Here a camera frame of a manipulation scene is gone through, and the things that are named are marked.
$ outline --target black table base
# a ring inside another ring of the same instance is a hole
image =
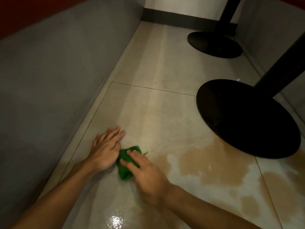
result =
[[[213,45],[209,45],[215,37],[211,32],[193,32],[188,35],[188,42],[197,50],[220,58],[235,58],[242,54],[242,48],[234,40],[221,36]]]
[[[198,90],[196,102],[205,123],[224,141],[263,158],[285,158],[300,146],[291,115],[276,100],[252,102],[252,86],[234,80],[211,80]]]

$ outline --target beige floor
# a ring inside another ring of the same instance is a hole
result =
[[[127,131],[123,147],[148,151],[170,181],[193,195],[262,228],[305,228],[305,154],[255,158],[215,136],[197,111],[196,92],[204,82],[253,85],[257,72],[244,55],[221,59],[197,51],[186,41],[190,32],[141,23],[41,196],[87,156],[97,133],[121,125]],[[188,228],[170,212],[143,204],[116,168],[88,185],[64,227]]]

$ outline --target gray panel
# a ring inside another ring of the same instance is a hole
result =
[[[246,0],[237,37],[266,71],[305,31],[305,11],[279,0]],[[283,94],[305,120],[305,72]]]
[[[40,193],[144,4],[89,0],[0,41],[0,228]]]

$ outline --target green cloth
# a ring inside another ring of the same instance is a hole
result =
[[[126,181],[128,179],[130,179],[131,177],[133,177],[132,172],[129,171],[129,169],[127,169],[125,166],[122,166],[122,164],[120,163],[120,160],[123,159],[124,161],[127,162],[132,162],[134,163],[138,168],[140,167],[128,154],[127,151],[134,151],[137,150],[138,152],[140,152],[140,154],[142,154],[141,149],[139,146],[132,146],[128,149],[120,149],[120,154],[119,157],[116,160],[116,164],[117,164],[117,168],[119,170],[119,176],[122,180]]]

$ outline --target gray baseboard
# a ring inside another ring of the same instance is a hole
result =
[[[218,23],[217,20],[170,13],[148,8],[144,8],[142,21],[208,32],[213,32]],[[234,37],[236,28],[236,23],[230,23],[226,32],[226,36]]]

